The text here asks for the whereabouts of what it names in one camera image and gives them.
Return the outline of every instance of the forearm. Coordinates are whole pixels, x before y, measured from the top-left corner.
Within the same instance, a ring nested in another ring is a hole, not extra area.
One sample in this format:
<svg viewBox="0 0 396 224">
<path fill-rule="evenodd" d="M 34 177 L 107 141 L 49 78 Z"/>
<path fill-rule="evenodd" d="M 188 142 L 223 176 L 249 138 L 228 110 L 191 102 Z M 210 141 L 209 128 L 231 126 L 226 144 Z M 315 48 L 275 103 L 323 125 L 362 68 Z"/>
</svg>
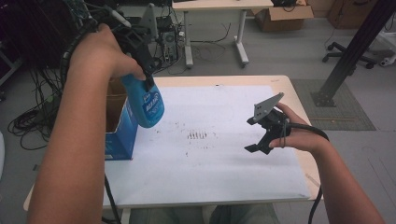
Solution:
<svg viewBox="0 0 396 224">
<path fill-rule="evenodd" d="M 330 223 L 383 223 L 375 206 L 331 144 L 314 153 Z"/>
<path fill-rule="evenodd" d="M 69 72 L 35 183 L 30 223 L 98 223 L 102 211 L 108 75 Z"/>
</svg>

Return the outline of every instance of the black pole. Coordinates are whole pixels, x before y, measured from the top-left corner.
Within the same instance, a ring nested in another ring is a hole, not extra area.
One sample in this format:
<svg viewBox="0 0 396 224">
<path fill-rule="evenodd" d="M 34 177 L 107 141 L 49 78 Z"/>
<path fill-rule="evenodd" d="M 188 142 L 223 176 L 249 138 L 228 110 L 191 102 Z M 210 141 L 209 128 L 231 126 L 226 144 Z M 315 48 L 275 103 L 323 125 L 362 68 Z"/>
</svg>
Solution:
<svg viewBox="0 0 396 224">
<path fill-rule="evenodd" d="M 332 98 L 338 88 L 347 76 L 352 74 L 359 58 L 369 48 L 395 10 L 395 0 L 378 0 L 376 2 L 319 92 L 311 93 L 316 106 L 333 106 Z"/>
</svg>

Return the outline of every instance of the cardboard box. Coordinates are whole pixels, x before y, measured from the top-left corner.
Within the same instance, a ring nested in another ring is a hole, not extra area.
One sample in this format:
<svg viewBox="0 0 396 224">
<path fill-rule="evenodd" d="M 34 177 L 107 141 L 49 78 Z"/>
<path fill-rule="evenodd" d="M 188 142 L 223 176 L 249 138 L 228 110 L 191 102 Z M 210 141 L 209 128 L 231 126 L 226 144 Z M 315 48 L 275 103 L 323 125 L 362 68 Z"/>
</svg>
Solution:
<svg viewBox="0 0 396 224">
<path fill-rule="evenodd" d="M 311 6 L 270 7 L 255 16 L 264 32 L 300 30 L 308 18 L 314 18 Z"/>
<path fill-rule="evenodd" d="M 376 4 L 376 0 L 335 0 L 328 21 L 336 29 L 358 29 Z"/>
<path fill-rule="evenodd" d="M 119 79 L 108 84 L 106 104 L 106 161 L 130 160 L 134 151 L 137 120 Z"/>
<path fill-rule="evenodd" d="M 334 0 L 306 0 L 309 6 L 312 7 L 315 18 L 327 18 Z"/>
</svg>

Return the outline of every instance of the floor mat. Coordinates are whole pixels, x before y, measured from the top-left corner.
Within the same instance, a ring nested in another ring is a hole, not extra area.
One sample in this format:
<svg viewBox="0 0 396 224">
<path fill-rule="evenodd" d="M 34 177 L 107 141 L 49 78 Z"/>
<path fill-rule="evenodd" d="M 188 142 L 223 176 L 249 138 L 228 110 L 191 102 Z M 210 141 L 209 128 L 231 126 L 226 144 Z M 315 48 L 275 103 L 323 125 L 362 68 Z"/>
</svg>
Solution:
<svg viewBox="0 0 396 224">
<path fill-rule="evenodd" d="M 336 107 L 315 106 L 311 92 L 318 92 L 326 80 L 292 79 L 291 83 L 312 126 L 331 131 L 375 131 L 352 92 L 343 83 L 332 98 Z"/>
</svg>

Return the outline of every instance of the bottle label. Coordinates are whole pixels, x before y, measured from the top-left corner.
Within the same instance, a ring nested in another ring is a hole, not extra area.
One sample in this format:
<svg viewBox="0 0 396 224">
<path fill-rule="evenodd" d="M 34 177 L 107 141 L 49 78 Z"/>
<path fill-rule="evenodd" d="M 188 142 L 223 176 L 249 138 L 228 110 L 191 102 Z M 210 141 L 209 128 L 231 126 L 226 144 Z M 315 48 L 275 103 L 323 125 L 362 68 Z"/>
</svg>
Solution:
<svg viewBox="0 0 396 224">
<path fill-rule="evenodd" d="M 147 119 L 155 119 L 161 112 L 162 97 L 158 91 L 149 91 L 143 96 L 143 111 Z"/>
</svg>

